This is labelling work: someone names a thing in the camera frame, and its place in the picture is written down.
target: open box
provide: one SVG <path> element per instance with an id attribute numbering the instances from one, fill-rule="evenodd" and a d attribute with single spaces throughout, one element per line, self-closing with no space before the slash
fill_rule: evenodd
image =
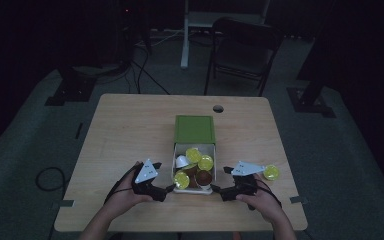
<path id="1" fill-rule="evenodd" d="M 191 148 L 198 149 L 202 155 L 208 155 L 213 159 L 213 167 L 209 170 L 212 176 L 212 182 L 216 180 L 216 141 L 214 134 L 214 122 L 212 116 L 176 116 L 176 129 L 174 138 L 174 153 L 172 165 L 172 179 L 180 169 L 176 167 L 176 159 L 180 156 L 186 156 L 186 151 Z M 176 193 L 189 194 L 211 194 L 211 188 L 203 189 L 199 186 L 190 184 L 185 189 L 175 187 Z"/>

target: chair seat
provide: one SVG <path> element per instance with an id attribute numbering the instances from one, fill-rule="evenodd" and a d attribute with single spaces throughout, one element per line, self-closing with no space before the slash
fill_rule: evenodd
<path id="1" fill-rule="evenodd" d="M 241 44 L 233 39 L 224 39 L 215 56 L 216 67 L 261 76 L 270 60 L 272 51 L 264 47 Z"/>

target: table top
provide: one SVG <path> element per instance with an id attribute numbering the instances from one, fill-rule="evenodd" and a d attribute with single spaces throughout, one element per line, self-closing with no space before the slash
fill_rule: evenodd
<path id="1" fill-rule="evenodd" d="M 213 111 L 221 105 L 222 113 Z M 83 231 L 102 206 L 114 183 L 136 161 L 161 162 L 152 182 L 165 188 L 172 184 L 176 115 L 213 116 L 216 137 L 214 182 L 233 186 L 223 172 L 238 161 L 274 164 L 280 170 L 275 181 L 265 181 L 283 204 L 295 230 L 307 228 L 301 203 L 290 202 L 297 188 L 277 130 L 269 102 L 257 97 L 105 94 L 88 130 L 64 200 L 55 221 L 58 231 Z M 188 232 L 263 231 L 272 226 L 260 213 L 239 201 L 223 202 L 217 193 L 192 195 L 169 193 L 164 202 L 141 203 L 115 219 L 109 231 Z"/>

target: person's right hand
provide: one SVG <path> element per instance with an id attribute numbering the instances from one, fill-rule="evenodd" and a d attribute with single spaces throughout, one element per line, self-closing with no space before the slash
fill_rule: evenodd
<path id="1" fill-rule="evenodd" d="M 257 180 L 259 187 L 269 190 L 264 183 L 260 182 L 262 179 L 258 174 L 255 173 L 254 178 Z M 260 189 L 257 190 L 254 196 L 239 194 L 236 196 L 236 200 L 255 207 L 255 209 L 261 213 L 263 218 L 270 223 L 274 223 L 286 217 L 277 200 Z"/>

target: gray carpet floor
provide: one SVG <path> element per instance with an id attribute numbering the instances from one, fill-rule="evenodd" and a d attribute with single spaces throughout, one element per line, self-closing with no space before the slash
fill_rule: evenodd
<path id="1" fill-rule="evenodd" d="M 182 42 L 168 40 L 153 46 L 145 70 L 170 94 L 202 95 L 209 58 L 208 39 L 195 36 L 189 68 L 180 68 Z M 272 68 L 263 97 L 269 99 L 298 191 L 308 199 L 304 210 L 309 223 L 298 239 L 384 239 L 384 178 L 338 92 L 324 88 L 322 96 L 336 118 L 297 113 L 287 87 L 305 88 L 296 80 L 311 43 L 285 39 Z M 142 65 L 145 53 L 135 52 Z M 96 74 L 102 69 L 79 67 Z M 79 233 L 50 231 L 62 190 L 46 192 L 35 184 L 37 174 L 59 167 L 69 177 L 75 167 L 99 97 L 104 93 L 136 94 L 139 68 L 125 76 L 98 79 L 89 102 L 44 106 L 58 88 L 56 71 L 31 93 L 0 138 L 0 239 L 76 239 Z M 209 95 L 256 96 L 255 82 L 221 76 L 211 82 Z M 142 94 L 165 94 L 145 73 Z M 83 124 L 77 134 L 79 124 Z M 61 184 L 56 171 L 40 178 L 43 186 Z M 183 239 L 230 239 L 230 233 L 185 233 Z M 123 239 L 176 239 L 174 233 L 126 233 Z M 272 239 L 270 232 L 243 233 L 243 239 Z"/>

